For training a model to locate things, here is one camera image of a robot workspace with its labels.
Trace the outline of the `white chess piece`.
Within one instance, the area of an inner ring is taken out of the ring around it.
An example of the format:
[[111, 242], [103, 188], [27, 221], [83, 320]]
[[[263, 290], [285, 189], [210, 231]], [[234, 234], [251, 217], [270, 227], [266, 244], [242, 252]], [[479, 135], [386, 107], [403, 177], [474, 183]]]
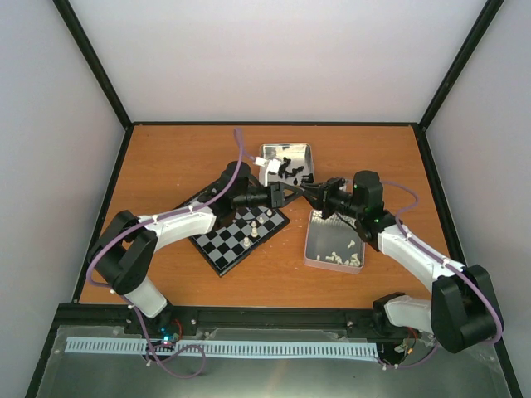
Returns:
[[253, 238], [256, 238], [258, 236], [258, 229], [255, 221], [251, 223], [251, 236]]

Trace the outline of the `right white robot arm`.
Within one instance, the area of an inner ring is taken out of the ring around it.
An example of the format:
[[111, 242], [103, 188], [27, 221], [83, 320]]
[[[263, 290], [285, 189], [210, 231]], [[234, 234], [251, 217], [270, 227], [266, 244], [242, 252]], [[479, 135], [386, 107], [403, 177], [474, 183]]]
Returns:
[[383, 301], [384, 320], [393, 327], [430, 333], [448, 352], [478, 343], [496, 344], [504, 331], [494, 286], [486, 269], [466, 266], [419, 239], [383, 200], [383, 181], [376, 172], [361, 171], [353, 189], [341, 177], [304, 183], [304, 198], [324, 219], [346, 216], [360, 239], [395, 260], [428, 289], [429, 299], [393, 294]]

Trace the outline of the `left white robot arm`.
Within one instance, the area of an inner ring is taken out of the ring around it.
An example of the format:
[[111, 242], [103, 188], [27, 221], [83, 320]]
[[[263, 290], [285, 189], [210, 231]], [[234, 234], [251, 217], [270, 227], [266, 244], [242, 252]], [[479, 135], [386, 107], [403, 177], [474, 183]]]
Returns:
[[229, 225], [241, 208], [277, 209], [302, 196], [283, 182], [260, 184], [242, 161], [227, 164], [220, 177], [179, 208], [151, 216], [118, 213], [89, 254], [87, 280], [118, 294], [152, 332], [173, 323], [169, 301], [148, 277], [153, 255], [163, 247]]

